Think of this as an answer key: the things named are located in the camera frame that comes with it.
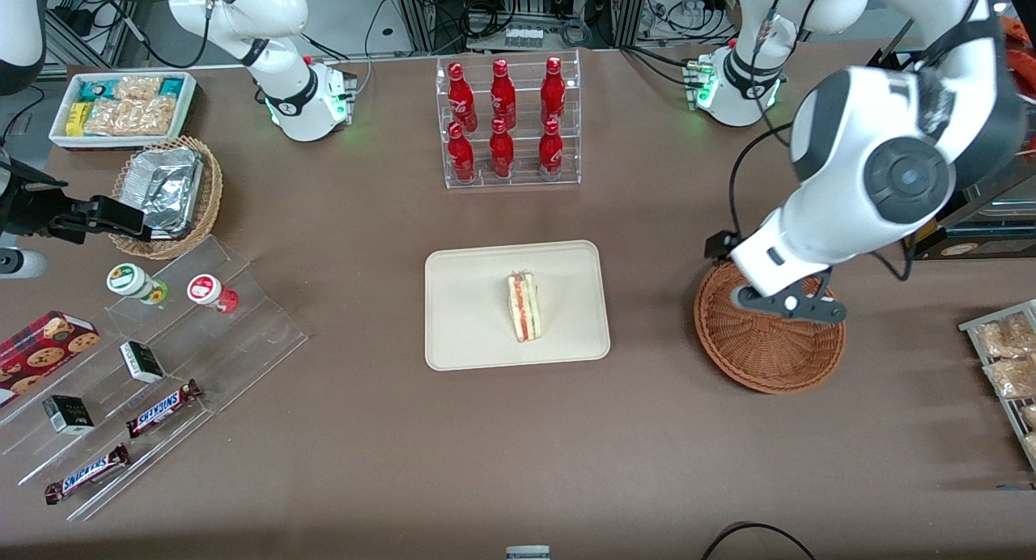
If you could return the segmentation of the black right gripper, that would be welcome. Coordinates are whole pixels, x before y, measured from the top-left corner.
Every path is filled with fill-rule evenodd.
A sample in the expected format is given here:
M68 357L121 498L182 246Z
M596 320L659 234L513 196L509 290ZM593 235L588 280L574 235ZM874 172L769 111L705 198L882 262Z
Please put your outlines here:
M66 196L67 181L23 164L2 165L2 231L82 245L87 233L152 241L143 210L103 195L90 203Z

